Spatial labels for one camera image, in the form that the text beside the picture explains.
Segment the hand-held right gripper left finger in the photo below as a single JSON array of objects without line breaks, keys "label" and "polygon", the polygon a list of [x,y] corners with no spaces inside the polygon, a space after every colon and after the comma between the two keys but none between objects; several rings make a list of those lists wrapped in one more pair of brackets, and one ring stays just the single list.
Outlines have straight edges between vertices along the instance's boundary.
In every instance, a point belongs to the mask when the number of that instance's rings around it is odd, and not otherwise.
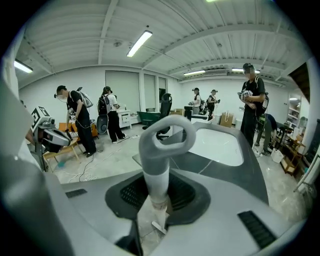
[{"label": "hand-held right gripper left finger", "polygon": [[32,120],[0,83],[0,253],[4,256],[142,255],[137,228],[109,241],[74,208],[57,177],[18,156]]}]

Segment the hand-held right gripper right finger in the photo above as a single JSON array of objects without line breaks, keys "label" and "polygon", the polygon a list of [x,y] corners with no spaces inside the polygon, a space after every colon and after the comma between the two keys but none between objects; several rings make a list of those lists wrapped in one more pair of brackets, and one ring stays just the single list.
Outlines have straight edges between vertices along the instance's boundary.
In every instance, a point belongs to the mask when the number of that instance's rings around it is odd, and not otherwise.
[{"label": "hand-held right gripper right finger", "polygon": [[[286,221],[236,184],[184,170],[177,170],[177,173],[202,184],[211,202],[195,222],[169,227],[152,251],[153,256],[280,256],[306,223],[305,220]],[[252,211],[276,238],[263,249],[238,216],[247,211]]]}]

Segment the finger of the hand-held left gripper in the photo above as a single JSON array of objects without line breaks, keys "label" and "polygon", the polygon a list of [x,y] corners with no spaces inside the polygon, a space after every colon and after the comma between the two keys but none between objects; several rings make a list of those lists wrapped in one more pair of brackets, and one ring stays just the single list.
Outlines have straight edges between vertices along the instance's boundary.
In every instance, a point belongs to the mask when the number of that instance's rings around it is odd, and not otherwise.
[{"label": "finger of the hand-held left gripper", "polygon": [[66,132],[56,128],[46,128],[43,130],[42,144],[45,147],[60,146],[67,147],[70,145],[72,138]]}]

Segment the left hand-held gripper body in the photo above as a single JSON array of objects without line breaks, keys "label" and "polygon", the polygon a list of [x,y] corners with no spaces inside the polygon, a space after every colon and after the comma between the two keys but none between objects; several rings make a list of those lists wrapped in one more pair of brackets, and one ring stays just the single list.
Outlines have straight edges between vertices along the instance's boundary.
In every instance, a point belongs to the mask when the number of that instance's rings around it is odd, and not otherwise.
[{"label": "left hand-held gripper body", "polygon": [[36,159],[39,160],[41,170],[46,172],[47,168],[43,154],[54,149],[53,132],[55,129],[55,120],[42,106],[37,106],[31,115],[33,117],[31,132],[34,142],[34,154],[36,155]]}]

